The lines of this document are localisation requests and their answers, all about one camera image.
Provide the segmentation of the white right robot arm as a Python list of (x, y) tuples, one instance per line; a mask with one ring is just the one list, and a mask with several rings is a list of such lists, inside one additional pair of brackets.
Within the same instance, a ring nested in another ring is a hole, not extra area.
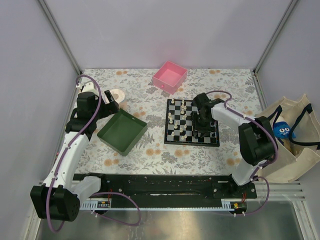
[(271, 157), (277, 157), (278, 146), (268, 118), (252, 118), (228, 106), (220, 98), (209, 99), (206, 93), (198, 94), (192, 100), (197, 108), (193, 113), (192, 134), (195, 138), (209, 137), (212, 124), (222, 122), (235, 130), (239, 136), (239, 149), (242, 159), (228, 182), (222, 187), (233, 198), (239, 198), (246, 191), (245, 185), (253, 181), (259, 168)]

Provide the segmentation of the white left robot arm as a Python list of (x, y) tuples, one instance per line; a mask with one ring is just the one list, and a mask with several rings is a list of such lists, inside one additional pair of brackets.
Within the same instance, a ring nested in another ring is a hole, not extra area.
[(97, 129), (97, 121), (118, 111), (119, 104), (109, 90), (101, 93), (88, 83), (78, 94), (57, 160), (43, 183), (30, 191), (40, 219), (72, 222), (81, 204), (92, 194), (98, 198), (107, 195), (108, 184), (96, 176), (86, 176), (76, 186), (72, 183), (78, 162)]

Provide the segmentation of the green plastic tray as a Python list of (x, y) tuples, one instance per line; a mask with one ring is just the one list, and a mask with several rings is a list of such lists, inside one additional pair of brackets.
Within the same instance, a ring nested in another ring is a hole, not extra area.
[(122, 156), (127, 156), (147, 131), (147, 123), (123, 109), (105, 124), (97, 137)]

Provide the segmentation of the pink plastic box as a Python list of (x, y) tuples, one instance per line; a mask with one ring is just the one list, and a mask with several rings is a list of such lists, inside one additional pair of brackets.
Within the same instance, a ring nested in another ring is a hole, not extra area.
[(188, 70), (171, 61), (164, 65), (152, 76), (155, 87), (173, 95), (187, 78)]

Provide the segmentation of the black white chess board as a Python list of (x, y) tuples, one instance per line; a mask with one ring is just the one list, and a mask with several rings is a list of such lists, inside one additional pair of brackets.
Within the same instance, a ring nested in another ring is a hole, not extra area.
[(193, 130), (192, 116), (198, 115), (198, 109), (191, 100), (168, 99), (166, 103), (164, 143), (168, 145), (187, 145), (219, 147), (218, 123), (210, 124), (206, 136)]

